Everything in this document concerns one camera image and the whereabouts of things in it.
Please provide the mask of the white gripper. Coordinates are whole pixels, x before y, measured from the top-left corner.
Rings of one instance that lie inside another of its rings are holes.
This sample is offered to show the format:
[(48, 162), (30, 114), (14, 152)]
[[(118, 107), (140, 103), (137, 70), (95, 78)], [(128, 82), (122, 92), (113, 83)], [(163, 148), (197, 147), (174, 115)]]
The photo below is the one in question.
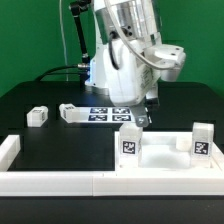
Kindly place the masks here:
[(159, 78), (175, 81), (186, 59), (184, 49), (163, 44), (161, 38), (121, 38), (111, 36), (106, 50), (106, 80), (110, 100), (115, 106), (132, 106), (138, 127), (150, 124), (149, 110), (159, 108)]

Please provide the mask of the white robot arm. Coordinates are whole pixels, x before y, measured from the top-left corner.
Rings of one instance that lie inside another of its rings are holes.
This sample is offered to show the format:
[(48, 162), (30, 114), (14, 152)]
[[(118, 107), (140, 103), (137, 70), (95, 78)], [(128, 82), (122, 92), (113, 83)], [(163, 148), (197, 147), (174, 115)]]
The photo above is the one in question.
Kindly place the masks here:
[(158, 105), (157, 81), (177, 80), (184, 49), (162, 42), (157, 0), (93, 0), (91, 6), (96, 53), (86, 88), (128, 107), (136, 125), (146, 127)]

